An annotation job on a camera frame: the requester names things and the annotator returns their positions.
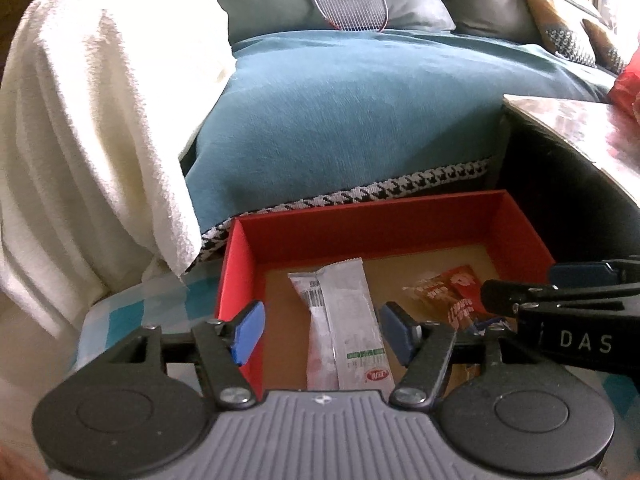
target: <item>floor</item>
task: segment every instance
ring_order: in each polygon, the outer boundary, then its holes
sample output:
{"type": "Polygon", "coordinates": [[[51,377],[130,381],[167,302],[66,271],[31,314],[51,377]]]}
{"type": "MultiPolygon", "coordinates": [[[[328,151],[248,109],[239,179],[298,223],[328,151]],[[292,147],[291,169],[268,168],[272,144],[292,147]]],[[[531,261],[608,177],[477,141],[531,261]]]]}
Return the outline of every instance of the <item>floor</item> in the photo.
{"type": "Polygon", "coordinates": [[[73,352],[0,293],[0,445],[43,464],[31,434],[31,413],[62,380],[73,352]]]}

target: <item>red oval logo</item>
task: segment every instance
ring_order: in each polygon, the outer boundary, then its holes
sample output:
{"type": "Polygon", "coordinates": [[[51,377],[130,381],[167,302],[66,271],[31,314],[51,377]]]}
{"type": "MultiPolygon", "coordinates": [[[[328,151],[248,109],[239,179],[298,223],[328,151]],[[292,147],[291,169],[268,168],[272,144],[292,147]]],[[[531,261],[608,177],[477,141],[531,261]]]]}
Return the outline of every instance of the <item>red oval logo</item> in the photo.
{"type": "Polygon", "coordinates": [[[389,370],[385,370],[384,368],[373,368],[373,370],[367,372],[367,379],[369,381],[381,381],[387,377],[389,377],[389,370]]]}

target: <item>white blanket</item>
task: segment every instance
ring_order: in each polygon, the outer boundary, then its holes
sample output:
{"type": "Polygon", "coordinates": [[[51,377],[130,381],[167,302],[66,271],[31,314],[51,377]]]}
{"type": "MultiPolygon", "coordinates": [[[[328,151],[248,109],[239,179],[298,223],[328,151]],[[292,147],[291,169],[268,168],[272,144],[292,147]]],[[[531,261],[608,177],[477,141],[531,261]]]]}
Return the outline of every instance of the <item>white blanket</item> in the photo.
{"type": "Polygon", "coordinates": [[[0,286],[55,338],[200,230],[180,170],[235,70],[216,0],[36,0],[0,87],[0,286]]]}

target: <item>houndstooth trim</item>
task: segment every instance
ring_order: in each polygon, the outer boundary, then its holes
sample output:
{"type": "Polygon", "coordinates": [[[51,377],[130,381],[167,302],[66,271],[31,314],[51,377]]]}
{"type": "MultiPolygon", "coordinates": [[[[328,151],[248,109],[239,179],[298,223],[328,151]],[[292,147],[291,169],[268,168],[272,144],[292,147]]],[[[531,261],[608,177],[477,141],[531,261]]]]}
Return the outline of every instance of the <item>houndstooth trim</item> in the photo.
{"type": "MultiPolygon", "coordinates": [[[[484,158],[483,160],[466,162],[465,164],[454,164],[435,168],[434,170],[418,171],[417,173],[390,178],[383,182],[375,182],[369,186],[358,186],[328,195],[304,198],[295,202],[287,202],[273,207],[240,213],[237,216],[402,198],[442,184],[478,178],[486,173],[490,160],[490,158],[484,158]]],[[[207,261],[217,250],[226,245],[231,221],[234,218],[235,216],[227,218],[202,235],[202,248],[194,264],[207,261]]]]}

